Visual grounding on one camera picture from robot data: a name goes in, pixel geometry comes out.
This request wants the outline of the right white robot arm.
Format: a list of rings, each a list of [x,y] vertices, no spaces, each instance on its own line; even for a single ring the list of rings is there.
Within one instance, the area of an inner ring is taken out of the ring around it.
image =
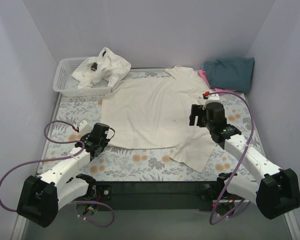
[[[236,195],[255,204],[270,220],[300,207],[297,174],[272,163],[249,146],[241,131],[227,122],[221,103],[193,104],[189,124],[207,128],[212,140],[237,158],[255,179],[244,180],[235,172],[220,174],[214,183],[218,201]]]

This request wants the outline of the cream t shirt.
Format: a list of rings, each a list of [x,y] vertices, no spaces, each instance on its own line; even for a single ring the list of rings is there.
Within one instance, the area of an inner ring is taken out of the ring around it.
[[[166,69],[168,77],[126,79],[102,100],[100,122],[115,130],[111,145],[124,149],[175,147],[170,157],[201,173],[215,143],[206,128],[189,125],[191,107],[210,90],[192,68]]]

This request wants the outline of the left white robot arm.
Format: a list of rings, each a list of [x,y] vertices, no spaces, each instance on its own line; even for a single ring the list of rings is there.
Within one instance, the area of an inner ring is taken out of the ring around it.
[[[103,152],[110,141],[107,137],[110,130],[111,127],[103,123],[91,126],[82,121],[77,127],[81,139],[66,159],[24,181],[16,212],[45,228],[69,203],[83,204],[89,211],[96,211],[99,206],[109,209],[105,202],[112,198],[112,187],[78,170]]]

